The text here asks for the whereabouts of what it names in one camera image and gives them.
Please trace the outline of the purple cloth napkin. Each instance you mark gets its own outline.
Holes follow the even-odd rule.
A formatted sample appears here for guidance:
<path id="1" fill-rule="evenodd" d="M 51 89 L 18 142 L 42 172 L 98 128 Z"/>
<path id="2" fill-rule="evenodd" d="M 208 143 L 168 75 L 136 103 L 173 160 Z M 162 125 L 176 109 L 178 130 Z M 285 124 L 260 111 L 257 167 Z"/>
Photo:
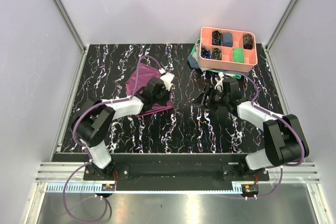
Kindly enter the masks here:
<path id="1" fill-rule="evenodd" d="M 148 81 L 152 77 L 156 77 L 156 78 L 161 77 L 161 73 L 159 72 L 158 69 L 145 65 L 143 63 L 139 65 L 137 70 L 139 74 L 137 78 L 138 80 L 137 84 L 135 84 L 136 75 L 137 75 L 136 71 L 131 75 L 131 77 L 126 82 L 127 95 L 131 95 L 134 89 L 138 91 L 141 87 L 145 87 Z M 170 110 L 170 109 L 173 109 L 173 104 L 169 100 L 166 105 L 154 104 L 152 109 L 150 109 L 147 112 L 141 112 L 140 115 L 137 115 L 137 117 L 147 116 L 147 115 L 151 115 L 151 114 L 158 113 L 158 112 L 163 112 L 163 111 Z"/>

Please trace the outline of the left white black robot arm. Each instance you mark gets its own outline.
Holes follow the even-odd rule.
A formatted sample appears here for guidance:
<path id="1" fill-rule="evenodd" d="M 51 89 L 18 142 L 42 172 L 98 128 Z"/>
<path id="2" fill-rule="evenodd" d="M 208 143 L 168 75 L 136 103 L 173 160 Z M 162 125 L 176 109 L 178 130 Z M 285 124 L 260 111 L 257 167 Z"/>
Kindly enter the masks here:
<path id="1" fill-rule="evenodd" d="M 146 86 L 134 95 L 122 99 L 88 99 L 72 123 L 72 138 L 89 155 L 89 162 L 96 165 L 95 174 L 103 180 L 113 175 L 112 158 L 104 138 L 112 121 L 130 115 L 143 116 L 154 105 L 167 106 L 174 75 L 166 73 L 151 78 Z"/>

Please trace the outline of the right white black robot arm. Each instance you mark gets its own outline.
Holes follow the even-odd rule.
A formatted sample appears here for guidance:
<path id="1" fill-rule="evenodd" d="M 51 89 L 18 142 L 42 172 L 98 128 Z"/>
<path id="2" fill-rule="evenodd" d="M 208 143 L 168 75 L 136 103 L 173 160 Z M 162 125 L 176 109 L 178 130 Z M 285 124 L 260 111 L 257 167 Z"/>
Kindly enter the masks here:
<path id="1" fill-rule="evenodd" d="M 220 106 L 232 115 L 263 131 L 264 149 L 248 154 L 238 167 L 239 176 L 250 180 L 262 168 L 298 166 L 309 155 L 309 148 L 298 118 L 260 107 L 243 97 L 234 78 L 207 84 L 193 103 L 216 111 Z"/>

